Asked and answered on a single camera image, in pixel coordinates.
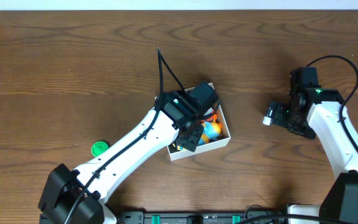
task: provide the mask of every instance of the yellow toy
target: yellow toy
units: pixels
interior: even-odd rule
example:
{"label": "yellow toy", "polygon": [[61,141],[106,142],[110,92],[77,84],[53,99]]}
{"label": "yellow toy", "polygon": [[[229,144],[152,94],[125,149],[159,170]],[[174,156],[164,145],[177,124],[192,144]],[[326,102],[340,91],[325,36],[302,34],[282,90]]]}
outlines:
{"label": "yellow toy", "polygon": [[222,125],[219,122],[205,121],[202,125],[204,126],[204,131],[201,135],[200,141],[198,142],[199,146],[207,144],[209,141],[217,140],[218,136],[222,132]]}
{"label": "yellow toy", "polygon": [[198,142],[198,145],[202,146],[202,145],[208,144],[208,143],[209,143],[209,138],[208,138],[208,136],[206,134],[203,133],[201,135],[200,141]]}

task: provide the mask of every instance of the green lid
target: green lid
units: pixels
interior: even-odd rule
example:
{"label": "green lid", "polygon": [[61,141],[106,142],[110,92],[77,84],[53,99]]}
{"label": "green lid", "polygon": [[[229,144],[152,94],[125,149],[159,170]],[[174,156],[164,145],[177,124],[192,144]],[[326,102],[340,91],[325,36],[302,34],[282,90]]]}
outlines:
{"label": "green lid", "polygon": [[95,142],[92,146],[92,155],[94,157],[100,156],[109,149],[109,145],[104,141]]}

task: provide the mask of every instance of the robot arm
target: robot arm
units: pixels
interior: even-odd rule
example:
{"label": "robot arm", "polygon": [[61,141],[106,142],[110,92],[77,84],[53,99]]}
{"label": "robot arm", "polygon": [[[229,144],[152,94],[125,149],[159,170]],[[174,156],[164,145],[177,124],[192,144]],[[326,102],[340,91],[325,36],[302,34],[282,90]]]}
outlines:
{"label": "robot arm", "polygon": [[[337,179],[340,173],[356,170],[358,172],[358,153],[346,136],[339,122],[338,102],[323,101],[320,104],[312,104],[308,113],[307,122],[317,134],[324,151],[327,154],[329,163],[333,168],[334,178]],[[345,124],[352,138],[358,145],[358,134],[354,129],[346,107],[343,110]]]}
{"label": "robot arm", "polygon": [[[91,178],[93,172],[101,167],[109,158],[117,154],[122,148],[131,143],[133,139],[143,133],[153,120],[155,110],[152,109],[147,116],[121,140],[111,146],[106,152],[100,156],[90,160],[89,162],[79,165],[75,170],[80,174],[77,179],[85,185]],[[104,223],[116,223],[116,217],[104,205],[111,194],[117,189],[124,179],[138,168],[146,159],[158,150],[171,144],[178,136],[179,129],[175,129],[173,121],[165,113],[159,113],[153,129],[147,134],[146,138],[130,147],[126,152],[121,154],[117,159],[112,161],[106,170],[100,173],[88,190],[90,192],[98,191],[100,193],[99,203],[103,206]]]}
{"label": "robot arm", "polygon": [[[313,67],[294,70],[290,80],[289,104],[271,102],[263,123],[282,126],[308,139],[314,139],[317,135],[333,168],[335,179],[342,172],[358,172],[358,153],[339,122],[339,109],[344,101],[342,96],[337,90],[322,89]],[[358,145],[358,134],[346,107],[342,116]]]}
{"label": "robot arm", "polygon": [[[289,132],[314,139],[317,135],[336,179],[321,205],[290,205],[288,214],[312,215],[321,218],[358,223],[358,134],[337,90],[322,89],[316,69],[303,67],[290,74],[289,104],[271,102],[264,124],[276,124]],[[318,223],[289,219],[289,224]]]}
{"label": "robot arm", "polygon": [[[39,208],[52,223],[63,223],[68,217],[74,201],[78,204],[70,223],[105,223],[115,224],[117,218],[105,206],[108,198],[118,185],[141,163],[159,149],[175,141],[176,145],[190,151],[196,149],[203,132],[200,118],[218,100],[214,89],[202,82],[191,92],[172,91],[163,93],[155,104],[161,101],[162,109],[147,135],[134,143],[148,129],[155,117],[154,109],[121,140],[111,146],[100,156],[79,165],[70,171],[64,164],[56,167],[48,176],[44,191],[39,202]],[[81,198],[82,189],[96,170],[106,168],[93,179],[85,191],[87,197]]]}

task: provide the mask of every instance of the wood grain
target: wood grain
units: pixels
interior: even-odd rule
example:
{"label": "wood grain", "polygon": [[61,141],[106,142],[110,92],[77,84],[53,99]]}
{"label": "wood grain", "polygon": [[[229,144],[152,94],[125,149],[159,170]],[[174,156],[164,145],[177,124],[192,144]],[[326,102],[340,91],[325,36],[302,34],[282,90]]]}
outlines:
{"label": "wood grain", "polygon": [[[115,142],[158,93],[156,46],[186,88],[213,82],[227,147],[171,162],[162,149],[111,197],[114,211],[244,210],[321,203],[333,173],[318,140],[261,120],[287,101],[288,73],[327,54],[358,66],[358,11],[0,12],[0,223],[37,223],[48,173]],[[346,96],[351,67],[317,65]],[[178,89],[165,76],[165,90]],[[358,131],[358,91],[348,104]]]}

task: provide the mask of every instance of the white box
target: white box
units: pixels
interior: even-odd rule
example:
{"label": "white box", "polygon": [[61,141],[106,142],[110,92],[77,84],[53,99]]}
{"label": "white box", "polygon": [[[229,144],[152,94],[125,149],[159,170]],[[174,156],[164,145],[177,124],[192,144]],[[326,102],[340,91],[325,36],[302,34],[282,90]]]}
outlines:
{"label": "white box", "polygon": [[[212,88],[214,88],[214,85],[212,83],[209,83],[208,85],[211,86]],[[194,89],[194,87],[188,88],[188,89],[186,89],[186,91],[189,91],[192,89]],[[210,151],[210,150],[217,149],[220,147],[224,147],[228,144],[231,137],[230,137],[229,128],[227,128],[226,120],[224,119],[221,105],[219,105],[219,107],[216,109],[216,115],[218,116],[217,121],[219,121],[222,124],[222,132],[221,133],[222,133],[223,138],[220,140],[202,145],[202,146],[197,146],[195,152],[191,152],[189,150],[180,151],[178,149],[175,149],[172,145],[169,145],[169,146],[167,146],[167,149],[168,149],[168,153],[171,158],[171,161],[181,159],[184,157],[188,157],[188,156],[193,156],[195,154]]]}

